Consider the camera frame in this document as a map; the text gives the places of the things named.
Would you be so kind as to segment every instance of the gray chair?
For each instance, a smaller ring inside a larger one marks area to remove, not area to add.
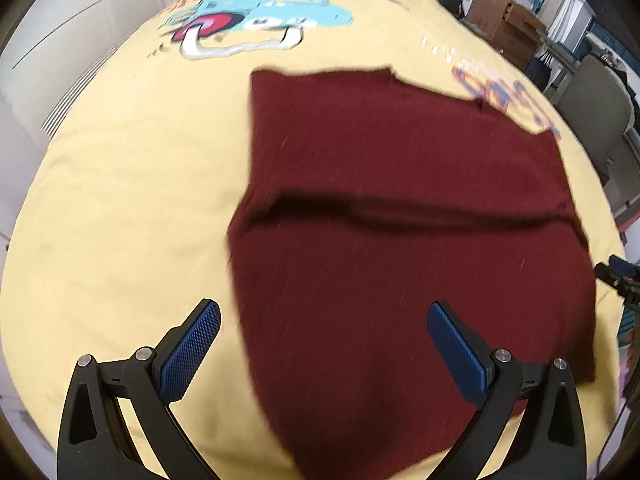
[[[586,56],[556,109],[572,129],[602,184],[607,159],[634,124],[634,107],[622,80],[594,56]]]

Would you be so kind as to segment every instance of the textured blue pad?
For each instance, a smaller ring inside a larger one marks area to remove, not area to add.
[[[437,303],[427,311],[427,330],[463,399],[482,408],[487,396],[484,367]]]
[[[180,400],[220,331],[220,307],[211,301],[165,361],[160,374],[159,397],[165,404]]]
[[[630,264],[615,254],[609,258],[609,265],[623,276],[635,278],[636,274],[638,274],[638,268],[634,264]]]

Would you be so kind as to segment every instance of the folded clothing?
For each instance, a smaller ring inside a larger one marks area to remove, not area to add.
[[[389,70],[261,70],[251,102],[234,287],[255,392],[305,478],[383,480],[463,431],[433,301],[593,379],[594,275],[551,132]]]

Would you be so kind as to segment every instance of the wooden cabinet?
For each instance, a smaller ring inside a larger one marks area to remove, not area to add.
[[[513,0],[473,0],[466,16],[488,37],[489,44],[524,71],[542,44],[536,30],[546,30],[538,17]]]

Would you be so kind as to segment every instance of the yellow blanket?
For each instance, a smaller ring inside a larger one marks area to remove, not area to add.
[[[532,133],[552,128],[593,261],[622,254],[574,135],[518,70],[435,0],[179,0],[140,27],[78,98],[14,231],[0,296],[2,344],[52,444],[81,354],[127,358],[206,297],[220,304],[223,328],[172,405],[175,415],[223,479],[300,478],[252,391],[227,266],[226,228],[248,179],[249,74],[264,66],[391,66],[411,84],[487,99]],[[621,309],[599,284],[596,381],[579,389],[589,459],[615,416]],[[130,407],[126,415],[145,463],[158,471]],[[499,466],[517,423],[485,473]],[[422,480],[440,457],[394,478]]]

